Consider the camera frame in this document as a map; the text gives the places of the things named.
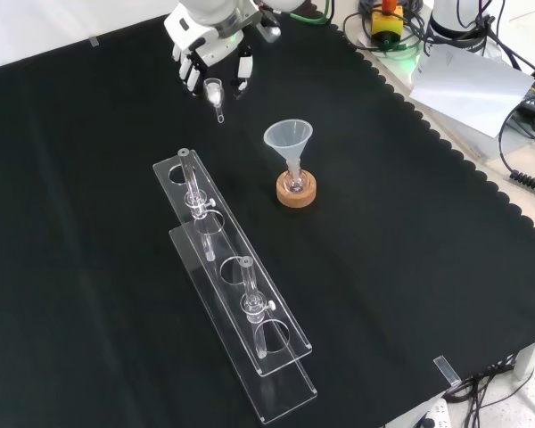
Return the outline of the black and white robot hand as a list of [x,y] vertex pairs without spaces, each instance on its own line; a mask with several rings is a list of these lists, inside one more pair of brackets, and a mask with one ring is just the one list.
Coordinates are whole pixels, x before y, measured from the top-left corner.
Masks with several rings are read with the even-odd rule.
[[172,59],[179,65],[178,76],[189,93],[200,94],[209,69],[232,54],[238,56],[235,90],[241,93],[247,88],[253,59],[243,42],[243,29],[253,23],[256,14],[235,7],[225,20],[204,23],[179,4],[165,19],[165,30],[173,42]]

